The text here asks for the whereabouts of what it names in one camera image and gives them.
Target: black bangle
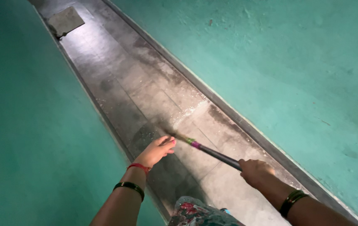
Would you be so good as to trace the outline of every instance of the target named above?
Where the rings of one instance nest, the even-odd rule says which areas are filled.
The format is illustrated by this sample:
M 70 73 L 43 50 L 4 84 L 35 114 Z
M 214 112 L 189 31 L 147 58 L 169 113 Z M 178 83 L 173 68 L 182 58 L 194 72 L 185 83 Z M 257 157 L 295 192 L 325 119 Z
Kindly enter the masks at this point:
M 144 191 L 143 191 L 143 189 L 141 189 L 136 184 L 134 184 L 132 182 L 120 182 L 120 183 L 117 183 L 115 185 L 114 190 L 116 188 L 118 188 L 118 187 L 128 187 L 128 188 L 131 188 L 131 189 L 135 190 L 136 192 L 138 192 L 141 195 L 141 202 L 143 202 L 143 200 L 144 200 Z
M 285 199 L 285 201 L 282 203 L 281 208 L 279 209 L 279 213 L 283 218 L 287 218 L 288 212 L 293 206 L 296 201 L 299 199 L 309 196 L 305 194 L 302 190 L 294 190 L 292 193 L 289 194 L 289 196 Z

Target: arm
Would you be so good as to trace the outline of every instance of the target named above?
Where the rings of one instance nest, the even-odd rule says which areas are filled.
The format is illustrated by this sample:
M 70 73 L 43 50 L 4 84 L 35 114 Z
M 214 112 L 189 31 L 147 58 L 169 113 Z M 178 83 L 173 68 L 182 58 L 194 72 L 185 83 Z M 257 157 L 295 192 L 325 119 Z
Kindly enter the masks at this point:
M 239 160 L 242 172 L 240 175 L 253 188 L 279 210 L 284 200 L 295 188 L 285 184 L 274 175 L 274 169 L 260 160 Z M 287 220 L 293 226 L 355 226 L 344 216 L 331 208 L 307 196 L 293 204 Z
M 173 153 L 171 148 L 176 145 L 176 141 L 171 137 L 170 140 L 164 142 L 167 138 L 169 137 L 163 136 L 153 141 L 133 163 L 140 163 L 145 167 L 152 168 L 162 157 Z M 146 187 L 146 174 L 139 167 L 130 167 L 120 182 L 132 182 L 144 190 Z M 136 226 L 140 205 L 141 196 L 138 192 L 131 188 L 118 187 L 102 205 L 90 225 Z

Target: black handle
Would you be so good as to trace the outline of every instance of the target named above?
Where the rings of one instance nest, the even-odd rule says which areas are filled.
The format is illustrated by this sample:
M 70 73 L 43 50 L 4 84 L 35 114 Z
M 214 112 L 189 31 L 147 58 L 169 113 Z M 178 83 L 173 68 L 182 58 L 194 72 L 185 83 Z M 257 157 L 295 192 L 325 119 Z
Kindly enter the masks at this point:
M 207 148 L 206 146 L 204 146 L 202 144 L 199 145 L 199 149 L 202 150 L 203 152 L 211 155 L 212 157 L 214 157 L 218 160 L 221 160 L 222 162 L 225 162 L 226 164 L 232 166 L 233 168 L 235 168 L 239 171 L 242 171 L 242 168 L 240 167 L 239 163 L 236 160 L 234 160 L 233 158 L 227 157 L 224 154 L 221 154 L 217 151 Z

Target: green painted floor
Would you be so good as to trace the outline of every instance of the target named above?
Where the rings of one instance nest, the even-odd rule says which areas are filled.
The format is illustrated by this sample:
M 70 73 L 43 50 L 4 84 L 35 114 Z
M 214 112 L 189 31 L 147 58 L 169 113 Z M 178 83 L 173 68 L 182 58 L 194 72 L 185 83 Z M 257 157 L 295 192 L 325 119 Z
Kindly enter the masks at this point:
M 88 225 L 127 162 L 27 1 L 0 1 L 0 225 Z M 164 225 L 149 197 L 139 225 Z

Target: left hand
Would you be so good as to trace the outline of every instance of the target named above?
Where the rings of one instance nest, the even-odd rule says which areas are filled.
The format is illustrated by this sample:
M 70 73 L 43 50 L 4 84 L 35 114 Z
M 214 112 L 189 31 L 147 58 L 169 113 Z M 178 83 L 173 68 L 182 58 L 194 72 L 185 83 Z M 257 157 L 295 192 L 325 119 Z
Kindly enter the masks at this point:
M 161 145 L 167 138 L 169 138 L 169 136 L 163 136 L 151 142 L 133 163 L 140 163 L 145 167 L 152 168 L 162 157 L 172 154 L 174 151 L 171 148 L 175 147 L 176 140 L 174 137 L 171 137 L 168 142 Z

